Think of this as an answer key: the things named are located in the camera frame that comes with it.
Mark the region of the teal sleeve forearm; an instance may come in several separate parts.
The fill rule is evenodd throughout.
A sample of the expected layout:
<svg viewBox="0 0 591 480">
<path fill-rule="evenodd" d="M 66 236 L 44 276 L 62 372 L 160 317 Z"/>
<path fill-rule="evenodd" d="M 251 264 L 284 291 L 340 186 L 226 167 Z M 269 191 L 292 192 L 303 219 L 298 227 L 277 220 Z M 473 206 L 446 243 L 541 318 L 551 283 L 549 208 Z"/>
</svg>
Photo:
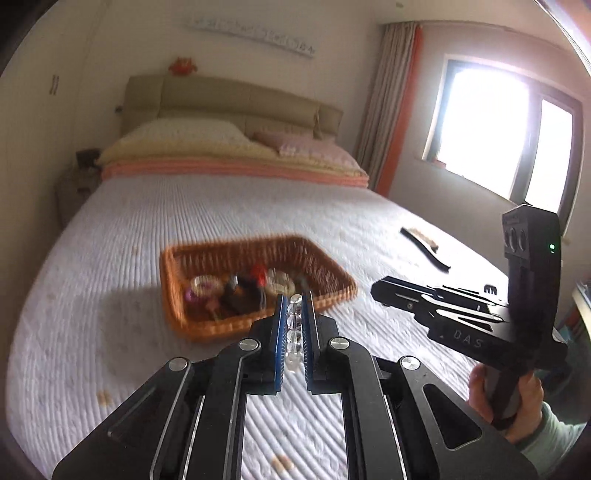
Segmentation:
<svg viewBox="0 0 591 480">
<path fill-rule="evenodd" d="M 547 477 L 565 459 L 587 424 L 571 425 L 560 421 L 546 402 L 542 403 L 541 412 L 542 420 L 537 429 L 515 446 L 534 465 L 540 477 Z"/>
</svg>

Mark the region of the person's right hand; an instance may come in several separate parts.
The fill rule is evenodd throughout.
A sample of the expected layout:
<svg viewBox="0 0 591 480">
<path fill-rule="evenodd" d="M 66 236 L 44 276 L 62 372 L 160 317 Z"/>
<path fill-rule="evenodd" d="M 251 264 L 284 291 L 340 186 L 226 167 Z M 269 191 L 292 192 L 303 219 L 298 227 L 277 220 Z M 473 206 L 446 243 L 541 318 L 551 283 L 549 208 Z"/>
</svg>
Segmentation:
<svg viewBox="0 0 591 480">
<path fill-rule="evenodd" d="M 469 405 L 488 423 L 493 421 L 493 410 L 485 393 L 487 368 L 478 364 L 469 379 Z M 522 376 L 518 383 L 521 405 L 513 424 L 506 430 L 505 438 L 512 444 L 530 437 L 540 426 L 543 418 L 542 404 L 544 390 L 541 381 L 531 371 Z"/>
</svg>

